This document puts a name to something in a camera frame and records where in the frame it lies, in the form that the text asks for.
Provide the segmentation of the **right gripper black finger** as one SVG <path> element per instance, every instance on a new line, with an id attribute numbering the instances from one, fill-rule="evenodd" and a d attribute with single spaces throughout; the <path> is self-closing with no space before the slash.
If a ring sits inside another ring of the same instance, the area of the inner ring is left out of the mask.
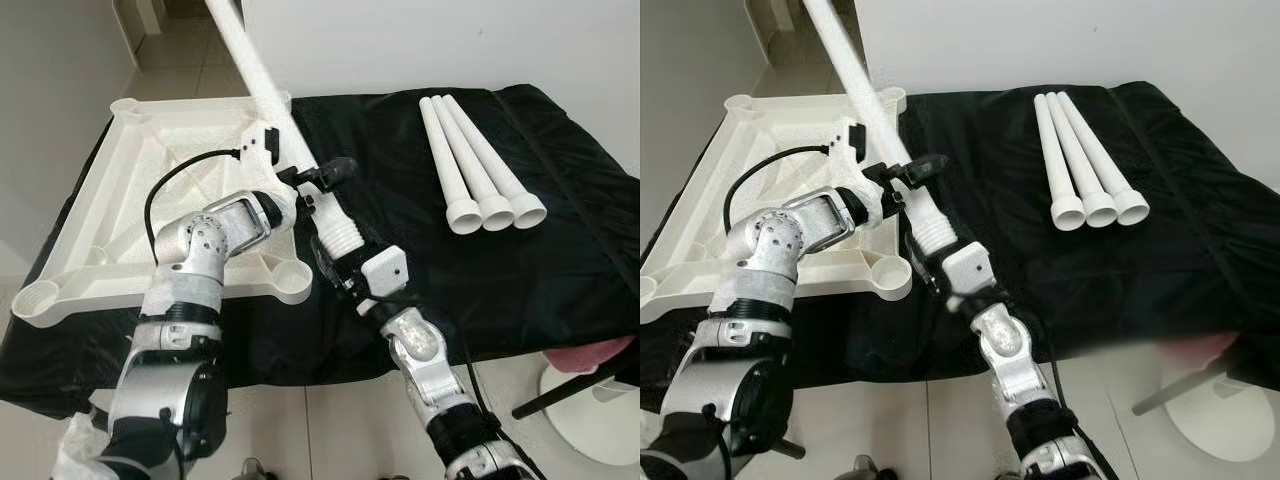
<path id="1" fill-rule="evenodd" d="M 315 206 L 311 200 L 303 197 L 303 232 L 308 239 L 308 247 L 312 252 L 314 259 L 330 259 L 323 242 L 320 241 L 320 230 L 314 220 Z"/>
<path id="2" fill-rule="evenodd" d="M 906 214 L 906 206 L 908 206 L 906 205 L 906 200 L 901 195 L 899 196 L 899 202 L 901 204 L 900 214 L 899 214 L 899 218 L 900 218 L 899 227 L 900 227 L 900 233 L 901 233 L 901 237 L 902 237 L 904 251 L 909 256 L 919 256 L 920 255 L 919 244 L 914 239 L 914 236 L 913 236 L 914 234 L 913 224 L 909 220 L 908 214 Z"/>

